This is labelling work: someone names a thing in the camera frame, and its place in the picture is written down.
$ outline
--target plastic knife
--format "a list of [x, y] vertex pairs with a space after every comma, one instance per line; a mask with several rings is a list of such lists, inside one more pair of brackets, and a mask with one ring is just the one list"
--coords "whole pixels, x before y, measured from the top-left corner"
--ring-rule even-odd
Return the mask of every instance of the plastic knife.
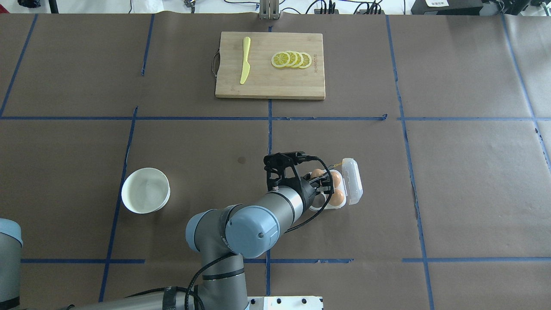
[[251, 38], [246, 36], [243, 38], [243, 68], [241, 69], [241, 85], [245, 84], [247, 77], [249, 76], [249, 71], [251, 70], [251, 65], [249, 65], [249, 49], [251, 48]]

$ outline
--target metal bracket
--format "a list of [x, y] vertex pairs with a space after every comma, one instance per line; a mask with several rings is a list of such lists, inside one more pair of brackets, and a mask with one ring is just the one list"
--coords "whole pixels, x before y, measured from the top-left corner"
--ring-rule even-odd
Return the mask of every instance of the metal bracket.
[[279, 0], [260, 0], [260, 19], [279, 19]]
[[323, 298], [318, 296], [249, 297], [250, 310], [323, 310]]

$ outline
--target yellow lemon slice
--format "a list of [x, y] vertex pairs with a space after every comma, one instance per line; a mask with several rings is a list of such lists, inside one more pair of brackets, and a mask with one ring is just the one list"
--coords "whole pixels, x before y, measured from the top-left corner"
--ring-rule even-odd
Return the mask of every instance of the yellow lemon slice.
[[302, 56], [302, 53], [297, 52], [296, 55], [297, 55], [296, 63], [294, 65], [292, 65], [291, 68], [300, 67], [302, 65], [302, 62], [304, 61], [304, 57]]
[[310, 67], [312, 64], [312, 57], [308, 53], [300, 53], [302, 56], [302, 63], [300, 64], [299, 68], [306, 69]]
[[291, 57], [291, 60], [289, 61], [289, 63], [286, 65], [286, 67], [291, 67], [291, 66], [294, 66], [296, 65], [296, 63], [298, 62], [298, 56], [297, 56], [297, 52], [295, 51], [285, 51], [287, 54], [289, 54], [289, 56]]
[[283, 68], [289, 64], [291, 56], [286, 52], [278, 52], [272, 56], [272, 66], [276, 68]]

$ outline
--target egg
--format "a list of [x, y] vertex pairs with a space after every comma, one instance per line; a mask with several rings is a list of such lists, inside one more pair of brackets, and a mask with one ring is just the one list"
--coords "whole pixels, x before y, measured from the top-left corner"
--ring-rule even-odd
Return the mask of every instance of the egg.
[[333, 193], [333, 196], [331, 196], [331, 199], [329, 200], [329, 204], [332, 206], [340, 206], [344, 201], [344, 193], [343, 191], [336, 189], [335, 193]]
[[331, 171], [331, 175], [333, 176], [333, 186], [335, 186], [335, 188], [337, 188], [341, 184], [342, 177], [336, 171]]
[[317, 178], [319, 177], [320, 175], [323, 174], [323, 170], [321, 169], [314, 169], [314, 171], [312, 171], [312, 174], [310, 174], [310, 178]]

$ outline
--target black cable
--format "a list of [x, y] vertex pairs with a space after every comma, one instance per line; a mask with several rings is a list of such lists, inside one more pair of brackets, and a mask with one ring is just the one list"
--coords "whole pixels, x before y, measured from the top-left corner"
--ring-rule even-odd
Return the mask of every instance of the black cable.
[[308, 224], [310, 221], [312, 221], [314, 218], [316, 218], [318, 215], [320, 215], [320, 213], [325, 209], [325, 207], [327, 206], [327, 204], [329, 204], [329, 201], [331, 200], [331, 196], [333, 196], [333, 192], [334, 192], [334, 189], [335, 189], [335, 185], [333, 184], [333, 175], [331, 174], [331, 172], [329, 171], [329, 168], [327, 168], [327, 166], [325, 165], [325, 163], [319, 158], [319, 157], [316, 157], [316, 156], [309, 156], [309, 158], [313, 161], [318, 161], [322, 164], [323, 168], [325, 168], [325, 171], [326, 173], [328, 174], [328, 177], [329, 177], [329, 181], [331, 181], [331, 191], [329, 192], [329, 196], [327, 196], [327, 199], [325, 200], [325, 203], [323, 204], [323, 206], [314, 214], [312, 215], [308, 220], [298, 224], [297, 226], [295, 227], [291, 227], [289, 228], [286, 232], [284, 233], [288, 233], [288, 232], [292, 232], [296, 229], [299, 229], [300, 227]]
[[498, 2], [501, 3], [501, 10], [499, 10], [499, 12], [496, 13], [495, 15], [503, 14], [503, 11], [505, 10], [505, 2], [499, 1], [499, 0], [498, 0]]
[[323, 2], [323, 7], [325, 10], [327, 10], [327, 2], [325, 2], [325, 0], [315, 0], [314, 2], [312, 2], [312, 4], [308, 7], [308, 9], [306, 9], [306, 13], [305, 14], [308, 14], [308, 11], [312, 8], [312, 6], [314, 6], [314, 4], [316, 4], [316, 2]]
[[299, 14], [302, 14], [302, 13], [300, 13], [299, 11], [297, 11], [295, 8], [284, 8], [284, 9], [281, 9], [281, 12], [283, 12], [284, 10], [287, 10], [287, 9], [288, 9], [288, 10], [293, 10], [293, 11], [299, 13]]
[[[141, 296], [141, 295], [147, 295], [147, 294], [156, 293], [156, 292], [163, 292], [165, 289], [166, 288], [164, 288], [164, 287], [153, 288], [151, 290], [147, 290], [147, 291], [143, 291], [143, 292], [140, 292], [140, 293], [132, 294], [130, 296], [126, 296], [125, 298], [136, 297], [136, 296]], [[188, 290], [185, 287], [176, 286], [176, 291], [185, 293]], [[197, 299], [197, 302], [199, 303], [199, 306], [201, 307], [201, 309], [205, 310], [205, 305], [204, 305], [203, 301], [201, 300], [201, 298], [199, 297], [199, 295], [197, 294], [197, 292], [191, 291], [190, 294], [191, 294], [191, 296], [193, 296], [193, 298]]]
[[379, 2], [373, 1], [373, 3], [371, 4], [371, 8], [368, 10], [369, 13], [365, 12], [364, 14], [381, 14], [381, 2], [382, 0], [380, 0]]
[[190, 291], [191, 291], [191, 288], [193, 287], [193, 284], [195, 284], [195, 281], [197, 281], [197, 278], [199, 277], [199, 275], [201, 273], [203, 273], [203, 271], [209, 269], [210, 267], [212, 267], [214, 264], [226, 259], [226, 258], [229, 258], [229, 257], [232, 257], [234, 256], [235, 254], [234, 253], [227, 253], [226, 255], [224, 256], [221, 256], [213, 261], [211, 261], [210, 263], [208, 263], [207, 265], [203, 266], [201, 269], [199, 269], [198, 272], [195, 273], [195, 275], [193, 276], [193, 278], [191, 279], [190, 281], [190, 284], [187, 286], [187, 292], [186, 292], [186, 298], [185, 298], [185, 302], [184, 302], [184, 309], [185, 310], [190, 310]]
[[362, 4], [367, 4], [368, 5], [368, 9], [366, 10], [369, 11], [369, 2], [360, 2], [360, 4], [358, 4], [358, 6], [356, 7], [356, 9], [354, 10], [354, 13], [352, 14], [356, 14], [358, 12], [358, 9], [361, 7]]
[[50, 12], [53, 14], [59, 14], [59, 10], [57, 9], [57, 1], [48, 0], [48, 3], [50, 4]]

